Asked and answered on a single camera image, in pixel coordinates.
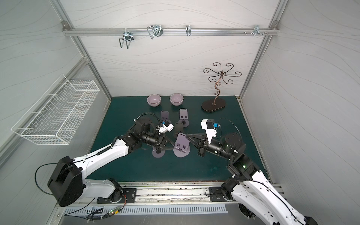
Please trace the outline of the purple phone stand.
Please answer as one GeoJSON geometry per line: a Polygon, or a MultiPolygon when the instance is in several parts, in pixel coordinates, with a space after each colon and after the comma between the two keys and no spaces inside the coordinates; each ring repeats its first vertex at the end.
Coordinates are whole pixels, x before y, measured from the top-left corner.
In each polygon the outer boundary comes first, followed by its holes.
{"type": "Polygon", "coordinates": [[[185,134],[178,134],[173,152],[178,158],[186,157],[190,153],[190,141],[185,134]]]}
{"type": "Polygon", "coordinates": [[[183,125],[183,127],[188,127],[189,126],[189,120],[188,120],[188,110],[183,108],[179,110],[179,123],[181,123],[183,125]]]}
{"type": "Polygon", "coordinates": [[[162,121],[171,123],[168,111],[161,111],[160,116],[162,121]]]}
{"type": "Polygon", "coordinates": [[[153,149],[152,150],[152,155],[155,158],[161,158],[161,157],[163,157],[165,155],[165,151],[158,151],[156,149],[153,149]]]}

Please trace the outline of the dark grey phone stand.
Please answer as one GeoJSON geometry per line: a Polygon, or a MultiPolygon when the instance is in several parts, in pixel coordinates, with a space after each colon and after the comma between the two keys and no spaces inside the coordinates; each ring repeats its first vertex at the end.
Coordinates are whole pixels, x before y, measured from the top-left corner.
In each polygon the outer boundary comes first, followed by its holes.
{"type": "Polygon", "coordinates": [[[173,129],[173,131],[174,131],[174,134],[173,134],[174,138],[177,138],[178,135],[179,135],[179,133],[183,133],[183,129],[184,129],[184,124],[183,124],[183,122],[177,122],[177,123],[175,124],[175,126],[174,126],[174,129],[173,129]]]}

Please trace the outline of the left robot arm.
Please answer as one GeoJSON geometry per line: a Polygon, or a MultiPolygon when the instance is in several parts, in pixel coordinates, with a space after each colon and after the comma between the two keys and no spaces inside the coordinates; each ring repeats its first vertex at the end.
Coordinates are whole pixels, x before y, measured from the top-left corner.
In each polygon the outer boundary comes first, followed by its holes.
{"type": "Polygon", "coordinates": [[[66,207],[79,198],[103,198],[117,203],[123,197],[121,185],[113,178],[103,181],[88,179],[88,176],[110,162],[149,145],[157,154],[171,150],[174,143],[166,136],[174,126],[168,120],[154,125],[148,117],[136,120],[134,126],[122,136],[114,138],[107,146],[74,159],[66,156],[59,160],[47,186],[61,207],[66,207]]]}

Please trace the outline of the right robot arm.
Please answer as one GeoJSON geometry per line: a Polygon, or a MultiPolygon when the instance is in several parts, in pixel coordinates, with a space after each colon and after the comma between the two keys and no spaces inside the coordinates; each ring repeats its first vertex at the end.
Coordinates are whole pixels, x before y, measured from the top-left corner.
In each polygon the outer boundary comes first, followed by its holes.
{"type": "Polygon", "coordinates": [[[220,141],[208,139],[206,134],[179,133],[180,141],[165,138],[161,150],[184,151],[194,145],[200,156],[206,152],[227,159],[231,177],[221,185],[223,198],[236,201],[267,225],[315,225],[310,216],[297,211],[270,183],[259,166],[244,151],[246,145],[238,133],[229,133],[220,141]]]}

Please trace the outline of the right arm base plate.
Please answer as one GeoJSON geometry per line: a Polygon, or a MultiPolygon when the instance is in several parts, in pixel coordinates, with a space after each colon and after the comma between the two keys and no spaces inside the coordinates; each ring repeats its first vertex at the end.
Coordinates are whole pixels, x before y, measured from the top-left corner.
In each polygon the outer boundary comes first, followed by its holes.
{"type": "Polygon", "coordinates": [[[205,194],[210,198],[211,202],[233,202],[232,198],[226,198],[221,187],[209,187],[205,194]]]}

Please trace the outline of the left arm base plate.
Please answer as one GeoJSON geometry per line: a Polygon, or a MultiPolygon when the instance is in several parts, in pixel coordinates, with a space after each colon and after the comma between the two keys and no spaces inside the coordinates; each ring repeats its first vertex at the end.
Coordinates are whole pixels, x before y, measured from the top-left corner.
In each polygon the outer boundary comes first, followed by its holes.
{"type": "Polygon", "coordinates": [[[134,203],[136,194],[136,188],[123,188],[121,191],[116,190],[109,198],[99,197],[97,199],[97,204],[134,203]]]}

